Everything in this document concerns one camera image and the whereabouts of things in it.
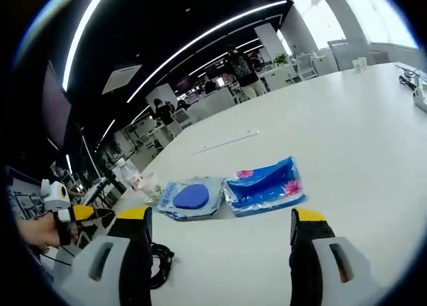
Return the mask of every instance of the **white table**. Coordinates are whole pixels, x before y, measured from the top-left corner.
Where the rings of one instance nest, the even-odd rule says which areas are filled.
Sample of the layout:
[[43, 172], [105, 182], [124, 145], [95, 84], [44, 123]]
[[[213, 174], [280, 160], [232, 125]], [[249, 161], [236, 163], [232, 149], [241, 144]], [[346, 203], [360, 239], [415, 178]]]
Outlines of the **white table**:
[[[236, 105], [174, 139], [145, 170], [163, 179], [228, 176], [293, 155], [309, 199], [337, 236], [390, 287], [415, 256], [427, 214], [427, 114], [394, 64], [333, 73]], [[194, 154], [218, 138], [256, 136]], [[142, 204], [127, 191], [117, 211]], [[153, 238], [175, 252], [154, 305], [288, 305], [290, 211], [179, 223], [153, 217]]]

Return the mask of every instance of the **packaged blue sponge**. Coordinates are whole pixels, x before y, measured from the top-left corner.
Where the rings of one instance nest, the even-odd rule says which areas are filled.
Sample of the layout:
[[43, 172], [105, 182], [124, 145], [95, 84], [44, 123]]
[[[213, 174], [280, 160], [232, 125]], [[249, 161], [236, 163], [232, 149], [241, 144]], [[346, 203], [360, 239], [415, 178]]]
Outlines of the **packaged blue sponge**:
[[170, 182], [160, 195], [157, 209], [177, 220], [209, 218], [218, 211], [224, 199], [223, 180], [217, 177], [194, 177]]
[[294, 206], [306, 198], [292, 157], [272, 166], [238, 171], [223, 185], [226, 201], [237, 217]]

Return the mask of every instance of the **black wire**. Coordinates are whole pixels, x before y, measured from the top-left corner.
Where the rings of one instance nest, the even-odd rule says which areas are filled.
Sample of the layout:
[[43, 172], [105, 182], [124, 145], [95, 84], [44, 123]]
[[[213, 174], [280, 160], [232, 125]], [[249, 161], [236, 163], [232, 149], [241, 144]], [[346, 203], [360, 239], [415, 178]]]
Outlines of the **black wire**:
[[151, 289], [157, 289], [166, 282], [171, 271], [172, 259], [175, 253], [165, 245], [153, 243], [151, 254], [154, 257], [159, 257], [160, 260], [159, 272], [151, 278]]
[[48, 258], [48, 259], [51, 259], [51, 260], [53, 260], [53, 261], [56, 261], [56, 262], [58, 262], [58, 263], [61, 263], [61, 264], [67, 265], [67, 266], [71, 266], [71, 264], [68, 264], [68, 263], [66, 263], [66, 262], [64, 262], [64, 261], [59, 261], [58, 259], [54, 259], [54, 258], [52, 258], [52, 257], [50, 257], [50, 256], [45, 255], [45, 254], [40, 254], [40, 255], [42, 255], [42, 256], [44, 256], [44, 257], [46, 257], [46, 258]]
[[75, 257], [74, 254], [70, 253], [70, 251], [68, 249], [66, 249], [64, 246], [61, 246], [61, 248], [66, 251], [68, 254], [70, 254], [71, 256]]

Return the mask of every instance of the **window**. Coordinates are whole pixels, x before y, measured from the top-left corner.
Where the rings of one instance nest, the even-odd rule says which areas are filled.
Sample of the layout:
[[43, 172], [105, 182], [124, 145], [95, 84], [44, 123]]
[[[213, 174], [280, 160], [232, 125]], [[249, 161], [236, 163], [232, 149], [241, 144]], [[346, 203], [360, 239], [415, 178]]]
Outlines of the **window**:
[[283, 48], [285, 49], [285, 52], [288, 55], [292, 55], [292, 51], [288, 45], [288, 42], [286, 41], [285, 37], [283, 36], [282, 32], [280, 31], [280, 29], [278, 29], [277, 31], [278, 37], [280, 39], [280, 43], [282, 43]]
[[293, 0], [318, 49], [328, 48], [329, 41], [345, 39], [338, 20], [325, 0]]
[[404, 18], [388, 0], [346, 0], [370, 42], [418, 48]]

